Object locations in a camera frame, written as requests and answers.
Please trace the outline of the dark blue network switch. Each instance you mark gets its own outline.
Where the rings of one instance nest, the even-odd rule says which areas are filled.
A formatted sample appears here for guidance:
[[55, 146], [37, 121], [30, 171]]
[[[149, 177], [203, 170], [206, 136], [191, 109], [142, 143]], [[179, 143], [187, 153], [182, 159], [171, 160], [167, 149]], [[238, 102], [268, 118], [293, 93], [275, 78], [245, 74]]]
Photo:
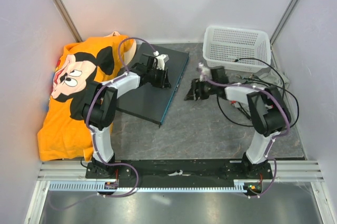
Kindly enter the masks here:
[[151, 70], [150, 76], [156, 78], [145, 77], [145, 84], [118, 98], [117, 110], [161, 126], [188, 64], [189, 53], [142, 43], [131, 61], [132, 69], [146, 68], [154, 50], [168, 56], [165, 70], [157, 74]]

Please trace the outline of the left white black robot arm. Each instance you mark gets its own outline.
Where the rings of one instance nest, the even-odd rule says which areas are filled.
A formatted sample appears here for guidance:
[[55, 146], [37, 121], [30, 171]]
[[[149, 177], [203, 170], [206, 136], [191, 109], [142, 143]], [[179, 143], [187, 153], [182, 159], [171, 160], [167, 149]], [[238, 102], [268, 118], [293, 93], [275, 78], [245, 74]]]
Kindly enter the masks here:
[[167, 54], [155, 52], [153, 55], [143, 54], [146, 63], [135, 63], [120, 76], [102, 83], [92, 82], [85, 96], [82, 116], [90, 130], [93, 143], [93, 160], [97, 172], [103, 178], [111, 178], [115, 174], [114, 150], [111, 145], [110, 128], [115, 117], [117, 100], [129, 91], [149, 83], [158, 89], [169, 89], [168, 70], [165, 63]]

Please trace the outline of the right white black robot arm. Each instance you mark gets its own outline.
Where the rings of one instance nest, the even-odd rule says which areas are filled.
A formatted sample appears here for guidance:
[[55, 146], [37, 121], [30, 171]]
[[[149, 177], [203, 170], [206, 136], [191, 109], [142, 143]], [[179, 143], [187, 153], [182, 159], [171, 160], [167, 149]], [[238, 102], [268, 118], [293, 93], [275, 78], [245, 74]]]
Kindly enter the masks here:
[[276, 138], [290, 132], [291, 116], [275, 86], [257, 87], [243, 83], [230, 83], [225, 68], [208, 68], [203, 63], [197, 67], [200, 76], [193, 79], [185, 100], [206, 100], [211, 95], [217, 99], [245, 104], [249, 108], [253, 140], [244, 154], [241, 172], [246, 178], [260, 173], [260, 163], [269, 157], [269, 151]]

